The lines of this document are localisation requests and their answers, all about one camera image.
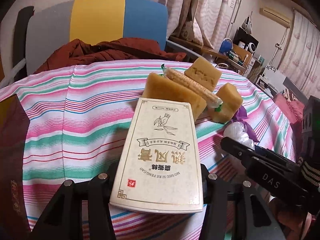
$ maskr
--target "yellow panel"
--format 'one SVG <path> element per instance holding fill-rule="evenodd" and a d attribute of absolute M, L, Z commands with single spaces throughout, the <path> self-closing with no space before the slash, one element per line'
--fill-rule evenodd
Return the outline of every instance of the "yellow panel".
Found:
<path fill-rule="evenodd" d="M 125 0 L 75 0 L 70 21 L 70 41 L 96 45 L 123 36 Z"/>
<path fill-rule="evenodd" d="M 9 107 L 12 104 L 12 102 L 14 101 L 14 99 L 15 99 L 15 97 L 14 97 L 14 95 L 12 95 L 12 96 L 10 96 L 0 102 L 0 129 L 4 125 L 4 121 L 7 118 L 7 113 L 8 113 Z"/>

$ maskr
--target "ribbon banner graphic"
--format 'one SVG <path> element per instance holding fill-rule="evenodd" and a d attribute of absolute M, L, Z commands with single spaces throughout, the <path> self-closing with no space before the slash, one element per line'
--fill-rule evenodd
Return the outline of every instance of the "ribbon banner graphic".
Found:
<path fill-rule="evenodd" d="M 163 138 L 155 138 L 155 139 L 148 139 L 148 138 L 141 138 L 137 139 L 139 142 L 139 146 L 150 146 L 150 145 L 156 145 L 156 144 L 162 144 L 162 145 L 170 145 L 173 147 L 176 147 L 177 149 L 183 149 L 187 150 L 187 147 L 190 145 L 189 143 L 186 143 L 184 141 L 175 141 L 170 139 L 163 139 Z"/>

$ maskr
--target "desk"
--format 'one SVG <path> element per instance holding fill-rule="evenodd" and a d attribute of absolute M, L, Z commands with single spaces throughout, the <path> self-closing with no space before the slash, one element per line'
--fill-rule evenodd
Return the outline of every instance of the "desk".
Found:
<path fill-rule="evenodd" d="M 261 81 L 263 81 L 263 82 L 265 83 L 264 87 L 262 87 L 262 86 L 260 85 L 260 82 L 261 82 Z M 273 85 L 271 85 L 267 79 L 265 79 L 265 78 L 264 78 L 263 76 L 261 76 L 261 75 L 258 77 L 255 85 L 256 85 L 259 89 L 261 89 L 261 91 L 263 91 L 264 93 L 265 93 L 264 90 L 265 90 L 266 88 L 269 88 L 272 97 L 275 96 L 275 95 L 278 93 L 278 90 L 277 90 Z"/>
<path fill-rule="evenodd" d="M 96 62 L 28 76 L 1 90 L 0 101 L 17 93 L 30 119 L 23 156 L 25 203 L 20 205 L 26 207 L 31 228 L 65 179 L 90 180 L 119 159 L 146 78 L 150 72 L 163 73 L 162 64 L 182 73 L 191 66 L 164 60 Z M 236 86 L 259 146 L 295 160 L 292 129 L 281 110 L 245 77 L 229 70 L 221 72 L 216 91 L 227 82 Z M 201 163 L 230 181 L 237 172 L 220 147 L 225 126 L 212 122 L 206 110 L 195 126 Z M 85 239 L 87 204 L 82 207 Z M 196 214 L 156 215 L 110 206 L 110 213 L 118 239 L 186 240 L 198 236 L 205 209 Z"/>
<path fill-rule="evenodd" d="M 199 44 L 196 44 L 194 42 L 191 42 L 191 41 L 186 41 L 186 40 L 183 40 L 183 39 L 180 39 L 180 38 L 177 38 L 177 37 L 173 37 L 173 36 L 170 36 L 169 37 L 169 41 L 173 41 L 175 43 L 178 43 L 188 49 L 191 49 L 193 50 L 194 52 L 202 55 L 204 53 L 206 54 L 209 54 L 213 57 L 219 57 L 219 58 L 222 58 L 222 59 L 225 59 L 227 60 L 228 59 L 228 56 L 222 54 L 222 53 L 219 53 L 218 51 L 216 51 L 215 49 L 212 49 L 212 48 L 209 48 L 207 46 L 202 46 L 202 45 L 199 45 Z"/>
<path fill-rule="evenodd" d="M 234 62 L 230 58 L 227 59 L 227 62 L 230 63 L 231 66 L 235 67 L 236 69 L 240 70 L 243 73 L 247 71 L 247 69 L 244 66 L 239 65 L 238 63 Z"/>

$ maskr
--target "blue panel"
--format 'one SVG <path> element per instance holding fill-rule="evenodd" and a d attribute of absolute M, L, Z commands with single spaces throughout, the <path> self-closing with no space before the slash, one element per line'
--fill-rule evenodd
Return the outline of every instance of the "blue panel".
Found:
<path fill-rule="evenodd" d="M 123 37 L 156 40 L 164 50 L 168 11 L 150 0 L 125 0 Z"/>

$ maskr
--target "chair backrest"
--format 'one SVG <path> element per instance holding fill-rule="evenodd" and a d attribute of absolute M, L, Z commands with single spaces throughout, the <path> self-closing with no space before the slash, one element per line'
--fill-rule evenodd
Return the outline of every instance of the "chair backrest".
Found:
<path fill-rule="evenodd" d="M 27 74 L 74 39 L 95 45 L 123 37 L 166 43 L 166 6 L 150 0 L 73 0 L 34 14 L 26 36 Z"/>

